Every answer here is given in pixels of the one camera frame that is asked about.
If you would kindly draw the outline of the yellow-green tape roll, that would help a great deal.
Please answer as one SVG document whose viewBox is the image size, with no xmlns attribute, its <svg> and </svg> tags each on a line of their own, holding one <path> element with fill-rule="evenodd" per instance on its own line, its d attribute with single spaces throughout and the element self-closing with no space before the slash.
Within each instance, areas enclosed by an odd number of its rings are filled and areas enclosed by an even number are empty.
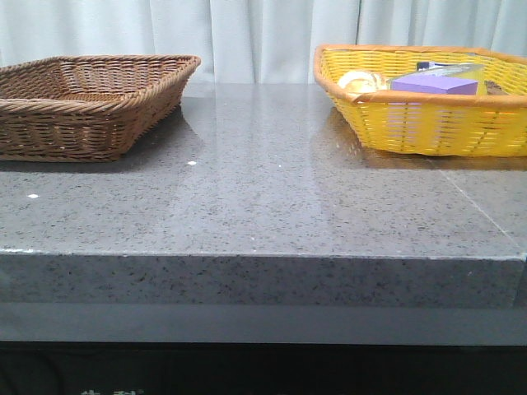
<svg viewBox="0 0 527 395">
<path fill-rule="evenodd" d="M 400 77 L 410 76 L 434 76 L 434 77 L 458 77 L 473 80 L 482 80 L 485 66 L 480 63 L 447 63 L 446 67 L 433 68 L 418 72 L 406 73 L 392 77 L 389 81 L 394 81 Z"/>
</svg>

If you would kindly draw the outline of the croissant bread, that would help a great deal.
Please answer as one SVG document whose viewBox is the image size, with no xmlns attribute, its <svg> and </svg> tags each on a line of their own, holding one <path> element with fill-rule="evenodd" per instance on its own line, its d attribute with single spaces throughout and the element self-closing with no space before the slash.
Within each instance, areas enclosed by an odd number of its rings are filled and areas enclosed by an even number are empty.
<svg viewBox="0 0 527 395">
<path fill-rule="evenodd" d="M 337 85 L 348 93 L 373 93 L 386 90 L 387 81 L 377 72 L 351 70 L 342 75 Z"/>
</svg>

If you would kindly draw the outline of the white curtain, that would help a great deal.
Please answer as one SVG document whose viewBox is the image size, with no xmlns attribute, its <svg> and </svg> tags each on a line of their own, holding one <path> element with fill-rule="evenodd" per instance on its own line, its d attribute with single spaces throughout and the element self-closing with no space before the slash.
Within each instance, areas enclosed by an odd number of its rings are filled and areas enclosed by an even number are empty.
<svg viewBox="0 0 527 395">
<path fill-rule="evenodd" d="M 320 44 L 526 53 L 523 1 L 4 1 L 1 63 L 194 54 L 196 82 L 311 83 Z"/>
</svg>

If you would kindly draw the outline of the purple foam cube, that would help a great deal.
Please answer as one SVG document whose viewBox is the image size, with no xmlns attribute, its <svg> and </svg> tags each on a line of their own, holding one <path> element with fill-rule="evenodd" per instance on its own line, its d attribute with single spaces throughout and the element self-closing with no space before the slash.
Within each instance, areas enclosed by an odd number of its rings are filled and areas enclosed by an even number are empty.
<svg viewBox="0 0 527 395">
<path fill-rule="evenodd" d="M 392 91 L 444 95 L 475 95 L 478 90 L 477 80 L 422 74 L 398 77 L 389 85 Z"/>
</svg>

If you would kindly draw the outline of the brown wicker basket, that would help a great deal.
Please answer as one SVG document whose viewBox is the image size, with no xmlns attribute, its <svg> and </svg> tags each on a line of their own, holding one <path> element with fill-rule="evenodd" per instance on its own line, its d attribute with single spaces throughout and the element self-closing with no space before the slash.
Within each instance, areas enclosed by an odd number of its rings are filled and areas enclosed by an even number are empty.
<svg viewBox="0 0 527 395">
<path fill-rule="evenodd" d="M 118 160 L 180 106 L 196 55 L 44 58 L 1 69 L 1 158 Z"/>
</svg>

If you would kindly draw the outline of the dark jar with label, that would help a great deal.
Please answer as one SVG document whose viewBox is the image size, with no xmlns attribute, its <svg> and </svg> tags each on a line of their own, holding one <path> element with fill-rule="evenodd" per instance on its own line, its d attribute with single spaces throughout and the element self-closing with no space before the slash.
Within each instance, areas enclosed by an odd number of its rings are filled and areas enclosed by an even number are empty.
<svg viewBox="0 0 527 395">
<path fill-rule="evenodd" d="M 447 66 L 446 63 L 438 63 L 438 62 L 433 62 L 433 61 L 418 62 L 416 65 L 416 70 L 418 72 L 421 72 L 421 71 L 430 70 L 433 68 L 446 67 L 446 66 Z"/>
</svg>

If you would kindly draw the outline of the yellow woven basket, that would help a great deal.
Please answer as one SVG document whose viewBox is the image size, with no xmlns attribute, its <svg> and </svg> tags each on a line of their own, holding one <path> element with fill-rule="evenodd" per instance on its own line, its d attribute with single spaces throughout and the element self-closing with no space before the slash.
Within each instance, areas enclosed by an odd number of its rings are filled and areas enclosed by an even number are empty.
<svg viewBox="0 0 527 395">
<path fill-rule="evenodd" d="M 351 94 L 338 86 L 351 70 L 398 77 L 420 61 L 477 63 L 503 95 L 436 95 L 404 91 Z M 488 49 L 449 46 L 321 44 L 315 80 L 369 148 L 427 156 L 526 154 L 526 60 Z"/>
</svg>

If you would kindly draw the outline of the brown toy lion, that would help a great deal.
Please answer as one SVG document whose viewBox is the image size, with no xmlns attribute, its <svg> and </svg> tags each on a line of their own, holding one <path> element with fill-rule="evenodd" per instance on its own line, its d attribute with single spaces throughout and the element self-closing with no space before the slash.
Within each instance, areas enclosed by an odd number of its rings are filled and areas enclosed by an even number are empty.
<svg viewBox="0 0 527 395">
<path fill-rule="evenodd" d="M 485 81 L 486 92 L 488 95 L 510 95 L 504 88 L 494 81 L 486 80 Z"/>
</svg>

